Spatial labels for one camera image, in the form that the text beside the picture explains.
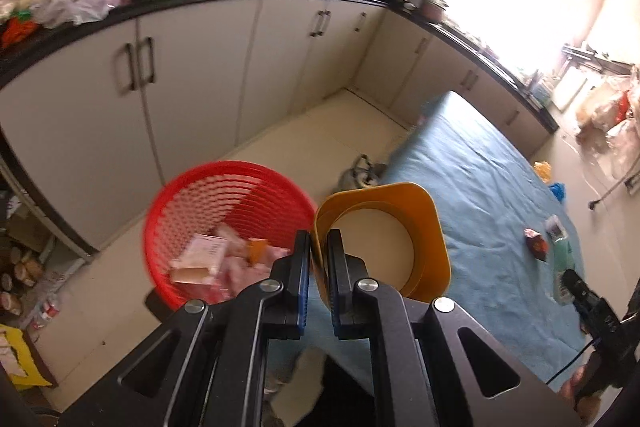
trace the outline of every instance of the blue fabric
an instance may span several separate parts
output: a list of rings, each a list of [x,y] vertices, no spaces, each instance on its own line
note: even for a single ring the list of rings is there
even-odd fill
[[[526,159],[462,97],[427,105],[427,121],[397,150],[383,183],[414,182],[433,198],[452,266],[447,296],[546,381],[584,346],[572,305],[552,298],[553,254],[536,260],[524,229],[544,232],[557,214],[583,273],[577,232]],[[315,282],[301,343],[271,341],[269,365],[292,367],[295,354],[318,346],[372,392],[367,341],[338,341]],[[570,375],[559,377],[557,389]]]

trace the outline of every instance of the yellow plastic bin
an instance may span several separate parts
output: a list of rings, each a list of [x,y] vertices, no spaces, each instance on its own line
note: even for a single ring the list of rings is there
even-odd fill
[[[318,208],[312,232],[312,257],[322,301],[329,305],[322,262],[326,254],[326,235],[338,219],[361,208],[374,208],[391,214],[404,225],[411,237],[414,267],[400,293],[423,302],[431,302],[443,295],[449,286],[451,267],[436,206],[420,185],[395,183],[338,192]]]

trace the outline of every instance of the screw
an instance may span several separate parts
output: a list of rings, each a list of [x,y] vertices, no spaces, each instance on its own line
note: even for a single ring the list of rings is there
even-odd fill
[[[374,279],[360,279],[358,281],[358,288],[365,292],[372,292],[378,289],[378,281]]]
[[[263,292],[272,293],[280,289],[280,283],[275,279],[265,279],[260,283],[260,289]]]
[[[199,299],[191,299],[190,301],[185,302],[184,311],[187,313],[200,313],[204,309],[205,303]]]
[[[433,301],[433,305],[436,306],[436,309],[442,313],[452,312],[453,308],[456,307],[456,303],[448,297],[438,297]]]

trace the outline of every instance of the red plastic laundry basket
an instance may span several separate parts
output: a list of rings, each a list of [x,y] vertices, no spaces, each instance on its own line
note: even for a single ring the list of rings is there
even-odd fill
[[[190,296],[168,276],[169,261],[194,233],[224,222],[244,237],[293,248],[296,230],[310,230],[316,206],[289,179],[248,162],[222,161],[191,169],[166,185],[145,223],[145,261],[161,298],[172,309]]]

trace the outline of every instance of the tiled floor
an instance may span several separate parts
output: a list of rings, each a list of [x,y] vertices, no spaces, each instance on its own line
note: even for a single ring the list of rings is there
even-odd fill
[[[348,91],[271,128],[229,158],[268,166],[320,203],[360,153],[385,158],[406,131]],[[152,285],[138,222],[61,292],[62,311],[36,337],[60,385],[44,390],[64,410],[158,324],[143,299]]]

